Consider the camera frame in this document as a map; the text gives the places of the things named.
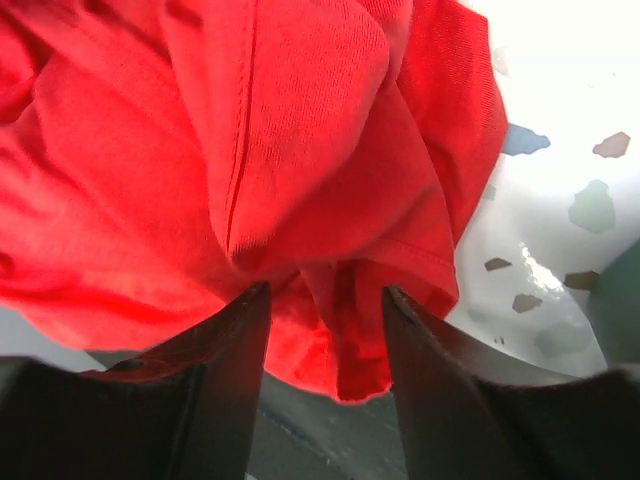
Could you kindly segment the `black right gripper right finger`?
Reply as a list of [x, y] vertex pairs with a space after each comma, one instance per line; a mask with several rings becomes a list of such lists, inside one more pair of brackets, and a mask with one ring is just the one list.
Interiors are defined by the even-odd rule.
[[639, 368], [575, 378], [506, 355], [382, 294], [384, 335], [412, 479], [635, 479]]

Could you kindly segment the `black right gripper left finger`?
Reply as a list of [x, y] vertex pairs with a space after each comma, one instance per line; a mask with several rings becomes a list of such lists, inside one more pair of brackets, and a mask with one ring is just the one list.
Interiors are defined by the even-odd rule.
[[241, 479], [271, 322], [259, 283], [106, 371], [1, 362], [5, 479]]

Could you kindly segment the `red tank top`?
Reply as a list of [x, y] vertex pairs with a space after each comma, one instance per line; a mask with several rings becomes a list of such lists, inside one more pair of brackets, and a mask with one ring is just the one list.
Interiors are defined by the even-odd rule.
[[134, 351], [267, 282], [267, 372], [367, 401], [382, 289], [451, 311], [506, 132], [457, 1], [5, 1], [1, 303]]

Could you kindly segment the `green compartment tray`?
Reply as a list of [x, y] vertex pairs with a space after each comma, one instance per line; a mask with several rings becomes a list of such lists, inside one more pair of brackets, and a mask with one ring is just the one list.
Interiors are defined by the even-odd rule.
[[639, 242], [602, 271], [587, 316], [608, 367], [639, 363]]

